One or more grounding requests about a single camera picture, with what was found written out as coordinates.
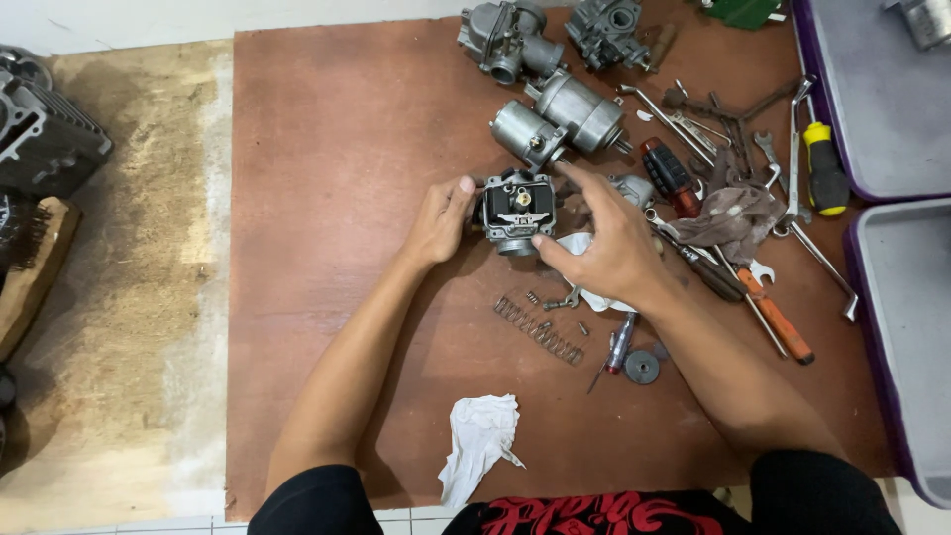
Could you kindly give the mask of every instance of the brown board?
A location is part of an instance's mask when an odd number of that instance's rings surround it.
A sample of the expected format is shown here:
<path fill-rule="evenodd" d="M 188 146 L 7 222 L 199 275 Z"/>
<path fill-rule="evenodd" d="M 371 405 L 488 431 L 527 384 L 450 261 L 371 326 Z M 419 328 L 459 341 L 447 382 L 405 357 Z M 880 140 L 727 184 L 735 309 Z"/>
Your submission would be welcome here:
<path fill-rule="evenodd" d="M 549 14 L 546 35 L 567 43 L 568 11 Z M 680 35 L 659 75 L 618 68 L 596 78 L 571 47 L 565 61 L 605 95 L 613 96 L 617 82 L 636 82 L 659 101 L 679 78 L 701 98 L 717 90 L 737 109 L 799 71 L 789 24 L 734 30 L 686 4 L 645 5 L 643 28 L 667 22 Z M 509 100 L 528 99 L 520 85 L 502 87 L 479 72 L 456 46 L 458 27 L 451 17 L 236 36 L 229 519 L 246 520 L 262 503 L 268 455 L 307 372 L 399 247 L 427 187 L 517 165 L 488 122 Z M 633 97 L 622 108 L 635 145 L 658 135 L 686 160 L 658 121 L 637 118 Z M 787 121 L 781 105 L 753 123 L 773 131 L 781 159 L 788 155 Z M 615 151 L 579 165 L 644 174 L 639 159 Z M 806 230 L 839 268 L 840 236 L 852 213 Z M 746 307 L 718 301 L 678 257 L 669 254 L 665 263 L 725 328 L 804 393 L 852 462 L 875 476 L 891 474 L 861 332 L 839 314 L 844 295 L 793 237 L 770 238 L 759 260 L 776 270 L 771 295 L 815 350 L 810 367 L 780 361 Z M 359 455 L 375 508 L 438 502 L 437 475 L 451 451 L 449 412 L 459 398 L 486 394 L 516 395 L 513 452 L 527 469 L 498 463 L 473 500 L 711 488 L 746 479 L 673 362 L 663 363 L 650 386 L 603 377 L 585 395 L 620 314 L 583 305 L 546 316 L 585 349 L 572 367 L 493 313 L 499 296 L 529 289 L 553 298 L 569 288 L 533 258 L 497 256 L 484 239 L 467 241 L 423 284 Z M 544 314 L 537 307 L 533 313 Z M 581 336 L 578 320 L 591 336 Z M 633 344 L 654 339 L 641 322 Z"/>

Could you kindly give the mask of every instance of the human hand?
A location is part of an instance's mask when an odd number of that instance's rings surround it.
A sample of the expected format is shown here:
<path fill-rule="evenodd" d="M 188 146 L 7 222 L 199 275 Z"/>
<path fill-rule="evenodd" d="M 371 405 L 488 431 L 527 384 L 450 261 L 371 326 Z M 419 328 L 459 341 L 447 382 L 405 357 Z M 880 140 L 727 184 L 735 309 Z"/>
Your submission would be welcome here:
<path fill-rule="evenodd" d="M 476 181 L 470 176 L 431 186 L 400 251 L 422 268 L 452 258 L 475 198 Z"/>
<path fill-rule="evenodd" d="M 595 234 L 580 255 L 569 253 L 549 236 L 536 234 L 532 243 L 542 260 L 573 284 L 602 297 L 640 311 L 662 305 L 679 286 L 657 255 L 644 213 L 605 177 L 568 164 L 554 166 L 581 189 L 592 211 Z"/>

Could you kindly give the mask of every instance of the brown rag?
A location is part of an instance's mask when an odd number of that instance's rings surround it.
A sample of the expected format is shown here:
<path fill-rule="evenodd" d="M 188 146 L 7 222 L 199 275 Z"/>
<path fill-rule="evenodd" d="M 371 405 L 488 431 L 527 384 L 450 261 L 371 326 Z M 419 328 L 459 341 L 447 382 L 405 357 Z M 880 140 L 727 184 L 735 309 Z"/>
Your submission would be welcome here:
<path fill-rule="evenodd" d="M 670 227 L 682 244 L 718 245 L 732 264 L 749 266 L 785 211 L 762 184 L 742 180 L 733 152 L 719 147 L 700 216 L 671 221 Z"/>

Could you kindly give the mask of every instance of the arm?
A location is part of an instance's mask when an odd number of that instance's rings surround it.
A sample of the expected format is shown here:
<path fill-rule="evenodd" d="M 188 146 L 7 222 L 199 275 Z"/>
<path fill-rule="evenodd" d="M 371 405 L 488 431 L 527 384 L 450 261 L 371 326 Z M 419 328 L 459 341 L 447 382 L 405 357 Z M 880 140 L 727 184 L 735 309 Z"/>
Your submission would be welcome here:
<path fill-rule="evenodd" d="M 314 466 L 354 465 L 406 309 L 430 268 L 456 253 L 476 183 L 430 188 L 406 242 L 314 365 L 271 453 L 266 495 Z"/>
<path fill-rule="evenodd" d="M 751 465 L 775 449 L 810 449 L 844 459 L 815 409 L 776 370 L 670 276 L 650 242 L 642 212 L 599 175 L 557 164 L 582 190 L 595 238 L 574 256 L 536 235 L 542 259 L 598 295 L 639 310 L 664 340 L 693 394 L 730 445 Z"/>

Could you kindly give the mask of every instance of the orange screwdriver handle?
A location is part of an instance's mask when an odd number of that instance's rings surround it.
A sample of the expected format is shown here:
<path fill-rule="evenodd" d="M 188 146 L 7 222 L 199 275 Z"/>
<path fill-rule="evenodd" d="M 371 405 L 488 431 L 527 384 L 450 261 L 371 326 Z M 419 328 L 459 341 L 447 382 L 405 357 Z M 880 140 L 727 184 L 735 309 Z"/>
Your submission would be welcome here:
<path fill-rule="evenodd" d="M 756 307 L 760 309 L 760 312 L 763 312 L 763 315 L 773 327 L 773 330 L 776 331 L 776 335 L 783 340 L 783 343 L 786 344 L 786 347 L 792 352 L 792 355 L 796 358 L 796 362 L 803 366 L 812 364 L 812 362 L 816 360 L 812 349 L 805 343 L 805 340 L 800 336 L 796 327 L 793 327 L 783 313 L 779 311 L 779 308 L 776 307 L 772 299 L 767 297 L 767 292 L 760 286 L 760 283 L 756 282 L 756 277 L 745 267 L 737 269 L 736 276 L 747 286 L 749 297 L 756 303 Z"/>

